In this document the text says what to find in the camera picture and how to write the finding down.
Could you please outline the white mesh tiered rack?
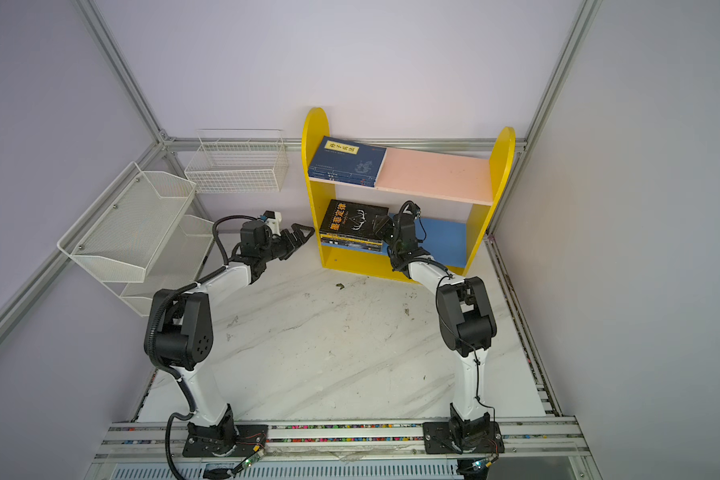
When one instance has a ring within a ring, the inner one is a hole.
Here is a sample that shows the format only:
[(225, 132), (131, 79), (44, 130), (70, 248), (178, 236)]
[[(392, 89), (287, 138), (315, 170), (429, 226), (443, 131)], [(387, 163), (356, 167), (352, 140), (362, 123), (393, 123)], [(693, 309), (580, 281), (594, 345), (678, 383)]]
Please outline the white mesh tiered rack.
[(154, 294), (195, 280), (212, 222), (190, 212), (195, 183), (132, 163), (57, 242), (57, 248), (137, 315)]

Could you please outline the yellow children's book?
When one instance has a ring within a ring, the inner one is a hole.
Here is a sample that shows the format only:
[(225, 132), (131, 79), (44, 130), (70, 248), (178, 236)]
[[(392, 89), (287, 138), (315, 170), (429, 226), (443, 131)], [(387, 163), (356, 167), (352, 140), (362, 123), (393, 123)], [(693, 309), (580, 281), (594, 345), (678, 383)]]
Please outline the yellow children's book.
[(355, 239), (344, 239), (344, 238), (330, 238), (323, 236), (320, 238), (320, 241), (323, 245), (329, 245), (331, 247), (341, 247), (341, 248), (348, 248), (348, 249), (354, 249), (354, 250), (366, 250), (366, 251), (373, 251), (373, 252), (380, 252), (382, 250), (382, 243), (376, 243), (376, 242), (365, 242), (365, 241), (356, 241)]

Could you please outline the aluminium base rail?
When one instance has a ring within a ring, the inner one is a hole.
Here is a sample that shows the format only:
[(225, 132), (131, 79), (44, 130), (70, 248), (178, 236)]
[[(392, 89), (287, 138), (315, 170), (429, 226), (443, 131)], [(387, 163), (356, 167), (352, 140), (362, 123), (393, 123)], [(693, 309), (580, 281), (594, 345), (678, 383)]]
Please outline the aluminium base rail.
[(576, 419), (505, 418), (486, 445), (466, 450), (440, 420), (254, 421), (226, 456), (184, 456), (176, 422), (110, 426), (88, 479), (598, 479)]

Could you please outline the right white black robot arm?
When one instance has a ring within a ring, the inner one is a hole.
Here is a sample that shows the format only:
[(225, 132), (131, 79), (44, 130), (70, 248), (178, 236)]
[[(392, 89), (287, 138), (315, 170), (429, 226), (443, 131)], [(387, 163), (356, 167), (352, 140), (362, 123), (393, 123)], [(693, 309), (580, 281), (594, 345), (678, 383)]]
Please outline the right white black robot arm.
[(407, 201), (397, 214), (376, 217), (373, 232), (386, 245), (392, 270), (433, 295), (441, 338), (457, 359), (448, 441), (441, 446), (457, 453), (498, 454), (503, 443), (495, 409), (481, 398), (488, 349), (498, 332), (485, 283), (452, 272), (424, 249), (416, 234), (419, 222), (418, 205)]

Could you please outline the navy blue book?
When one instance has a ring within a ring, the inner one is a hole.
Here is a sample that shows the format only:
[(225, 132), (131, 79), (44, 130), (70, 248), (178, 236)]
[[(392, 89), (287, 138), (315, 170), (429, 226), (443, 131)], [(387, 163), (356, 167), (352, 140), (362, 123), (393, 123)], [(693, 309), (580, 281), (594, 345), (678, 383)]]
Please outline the navy blue book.
[(373, 188), (387, 149), (325, 136), (308, 167), (310, 178)]

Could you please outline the black antler cover book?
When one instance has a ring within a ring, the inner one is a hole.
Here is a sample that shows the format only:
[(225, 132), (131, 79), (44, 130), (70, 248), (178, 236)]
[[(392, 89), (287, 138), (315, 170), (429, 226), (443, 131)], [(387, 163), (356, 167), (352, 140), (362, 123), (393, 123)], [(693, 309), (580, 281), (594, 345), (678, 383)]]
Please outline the black antler cover book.
[(329, 202), (319, 232), (322, 236), (379, 243), (373, 223), (385, 217), (389, 208), (333, 199)]

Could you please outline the yellow pink blue bookshelf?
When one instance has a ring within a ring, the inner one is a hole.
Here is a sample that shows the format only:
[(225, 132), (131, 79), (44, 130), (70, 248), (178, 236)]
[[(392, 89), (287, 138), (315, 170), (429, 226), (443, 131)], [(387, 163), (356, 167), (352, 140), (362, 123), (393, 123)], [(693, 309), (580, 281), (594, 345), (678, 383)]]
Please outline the yellow pink blue bookshelf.
[(421, 213), (418, 236), (440, 263), (465, 276), (504, 196), (516, 147), (512, 127), (501, 130), (487, 158), (388, 147), (372, 187), (305, 174), (313, 224), (320, 226), (329, 203), (337, 198), (386, 205), (391, 214), (406, 200), (422, 208), (434, 207), (430, 213)]

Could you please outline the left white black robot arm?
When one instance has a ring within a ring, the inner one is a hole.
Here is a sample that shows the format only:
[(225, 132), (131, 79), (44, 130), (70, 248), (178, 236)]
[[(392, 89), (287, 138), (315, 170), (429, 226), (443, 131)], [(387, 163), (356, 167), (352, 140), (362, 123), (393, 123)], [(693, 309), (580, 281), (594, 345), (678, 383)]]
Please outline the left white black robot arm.
[(222, 398), (214, 374), (204, 366), (214, 344), (213, 309), (255, 283), (273, 260), (285, 261), (305, 245), (315, 229), (298, 223), (281, 228), (278, 214), (230, 215), (213, 223), (222, 264), (174, 289), (158, 290), (151, 302), (144, 351), (152, 365), (170, 376), (188, 411), (169, 416), (187, 423), (186, 445), (222, 456), (236, 448), (240, 433), (232, 408)]

